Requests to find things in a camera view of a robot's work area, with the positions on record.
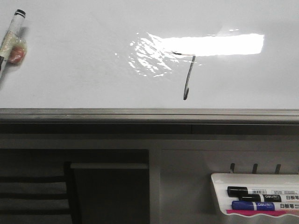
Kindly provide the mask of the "black capped marker upper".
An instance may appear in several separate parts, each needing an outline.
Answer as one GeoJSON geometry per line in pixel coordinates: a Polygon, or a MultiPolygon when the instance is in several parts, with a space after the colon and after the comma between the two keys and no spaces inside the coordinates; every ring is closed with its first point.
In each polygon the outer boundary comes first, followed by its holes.
{"type": "Polygon", "coordinates": [[[248,194],[261,194],[261,195],[298,195],[298,188],[283,188],[283,187],[239,187],[239,186],[228,186],[228,196],[237,197],[248,194]]]}

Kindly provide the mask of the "taped black whiteboard marker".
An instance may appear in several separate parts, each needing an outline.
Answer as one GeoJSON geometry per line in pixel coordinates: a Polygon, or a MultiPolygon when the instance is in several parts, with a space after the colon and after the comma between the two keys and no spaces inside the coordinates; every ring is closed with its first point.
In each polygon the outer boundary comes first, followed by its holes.
{"type": "Polygon", "coordinates": [[[0,46],[0,76],[2,76],[7,63],[21,64],[27,53],[26,41],[20,36],[25,18],[26,13],[17,9],[4,35],[0,46]]]}

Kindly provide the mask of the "white whiteboard with metal frame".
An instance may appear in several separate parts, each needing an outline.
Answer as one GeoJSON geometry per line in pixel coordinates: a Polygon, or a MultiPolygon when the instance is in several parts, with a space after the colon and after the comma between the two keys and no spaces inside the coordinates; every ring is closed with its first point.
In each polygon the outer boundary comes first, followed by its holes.
{"type": "Polygon", "coordinates": [[[3,0],[0,130],[299,132],[296,0],[3,0]]]}

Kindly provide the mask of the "metal hook left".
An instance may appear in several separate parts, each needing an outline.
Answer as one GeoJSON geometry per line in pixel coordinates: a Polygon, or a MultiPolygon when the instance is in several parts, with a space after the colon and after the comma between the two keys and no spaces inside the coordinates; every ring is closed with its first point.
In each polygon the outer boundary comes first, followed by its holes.
{"type": "Polygon", "coordinates": [[[234,163],[231,163],[231,164],[230,164],[230,170],[229,170],[229,173],[230,173],[230,174],[234,174],[234,173],[235,173],[235,164],[234,164],[234,163]]]}

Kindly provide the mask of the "metal hook middle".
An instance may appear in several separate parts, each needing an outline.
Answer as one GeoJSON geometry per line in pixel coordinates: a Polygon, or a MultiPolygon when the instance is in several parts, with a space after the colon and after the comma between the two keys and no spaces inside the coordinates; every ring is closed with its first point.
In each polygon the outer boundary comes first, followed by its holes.
{"type": "Polygon", "coordinates": [[[256,174],[257,173],[257,167],[258,167],[257,163],[253,164],[252,174],[256,174]]]}

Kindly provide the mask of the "black chair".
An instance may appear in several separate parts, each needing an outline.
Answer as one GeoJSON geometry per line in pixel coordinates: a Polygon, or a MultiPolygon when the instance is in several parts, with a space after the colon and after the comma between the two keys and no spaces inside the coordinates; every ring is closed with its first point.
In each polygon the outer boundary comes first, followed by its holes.
{"type": "Polygon", "coordinates": [[[71,222],[73,224],[82,223],[82,215],[80,211],[80,205],[78,200],[78,191],[75,182],[74,171],[71,169],[71,163],[64,163],[64,175],[63,176],[47,176],[47,177],[1,177],[1,183],[30,183],[30,184],[50,184],[50,183],[64,183],[66,190],[64,193],[1,193],[1,199],[20,199],[33,200],[41,202],[55,202],[67,200],[66,208],[6,208],[1,209],[1,215],[11,216],[58,216],[58,215],[69,215],[71,216],[71,222]]]}

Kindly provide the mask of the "black capped marker middle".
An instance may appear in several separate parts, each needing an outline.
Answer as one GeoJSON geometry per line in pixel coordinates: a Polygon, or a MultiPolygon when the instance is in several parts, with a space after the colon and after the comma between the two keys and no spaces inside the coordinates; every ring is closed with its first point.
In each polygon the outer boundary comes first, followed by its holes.
{"type": "Polygon", "coordinates": [[[297,203],[298,195],[274,195],[274,194],[248,194],[239,197],[240,201],[246,202],[287,202],[297,203]]]}

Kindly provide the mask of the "white marker tray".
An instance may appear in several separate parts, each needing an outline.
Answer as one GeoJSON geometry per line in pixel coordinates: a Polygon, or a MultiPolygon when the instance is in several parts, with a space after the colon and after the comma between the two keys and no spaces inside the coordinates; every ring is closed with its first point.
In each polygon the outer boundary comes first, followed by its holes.
{"type": "Polygon", "coordinates": [[[299,176],[266,174],[211,175],[214,201],[222,224],[297,224],[299,222],[299,176]],[[250,194],[281,195],[285,202],[276,211],[234,210],[228,187],[244,187],[250,194]]]}

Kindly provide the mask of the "metal hook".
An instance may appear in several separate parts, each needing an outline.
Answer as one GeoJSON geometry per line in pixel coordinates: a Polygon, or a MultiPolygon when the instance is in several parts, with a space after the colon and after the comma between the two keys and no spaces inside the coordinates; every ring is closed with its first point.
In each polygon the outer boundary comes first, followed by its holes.
{"type": "Polygon", "coordinates": [[[257,167],[258,167],[257,163],[253,164],[252,174],[256,174],[257,173],[257,167]]]}
{"type": "Polygon", "coordinates": [[[276,165],[275,174],[278,175],[280,173],[281,164],[276,165]]]}
{"type": "Polygon", "coordinates": [[[231,164],[230,164],[230,170],[229,170],[229,173],[230,173],[230,174],[234,174],[234,173],[235,173],[235,164],[234,164],[234,163],[231,163],[231,164]]]}

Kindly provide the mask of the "blue capped marker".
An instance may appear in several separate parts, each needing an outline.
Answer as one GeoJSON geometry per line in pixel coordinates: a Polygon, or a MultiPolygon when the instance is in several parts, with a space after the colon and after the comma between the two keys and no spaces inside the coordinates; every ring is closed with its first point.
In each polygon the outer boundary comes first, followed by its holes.
{"type": "Polygon", "coordinates": [[[246,202],[233,201],[231,203],[234,210],[254,210],[254,211],[299,211],[298,203],[278,203],[278,202],[246,202]]]}

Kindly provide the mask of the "metal hook right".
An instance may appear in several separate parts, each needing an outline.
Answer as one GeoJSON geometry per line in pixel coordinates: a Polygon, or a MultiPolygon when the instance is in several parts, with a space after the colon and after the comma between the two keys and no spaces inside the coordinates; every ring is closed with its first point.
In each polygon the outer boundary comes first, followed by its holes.
{"type": "Polygon", "coordinates": [[[275,174],[278,175],[280,173],[281,164],[276,165],[275,174]]]}

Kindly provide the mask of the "black capped marker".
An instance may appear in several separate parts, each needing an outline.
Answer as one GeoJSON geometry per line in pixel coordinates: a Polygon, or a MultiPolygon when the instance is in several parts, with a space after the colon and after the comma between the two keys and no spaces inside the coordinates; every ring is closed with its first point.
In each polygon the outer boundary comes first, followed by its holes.
{"type": "Polygon", "coordinates": [[[298,188],[283,188],[283,187],[239,187],[239,186],[228,186],[228,196],[237,197],[248,194],[261,194],[261,195],[298,195],[298,188]]]}
{"type": "Polygon", "coordinates": [[[240,201],[246,202],[287,202],[297,203],[298,195],[274,195],[274,194],[248,194],[239,197],[240,201]]]}

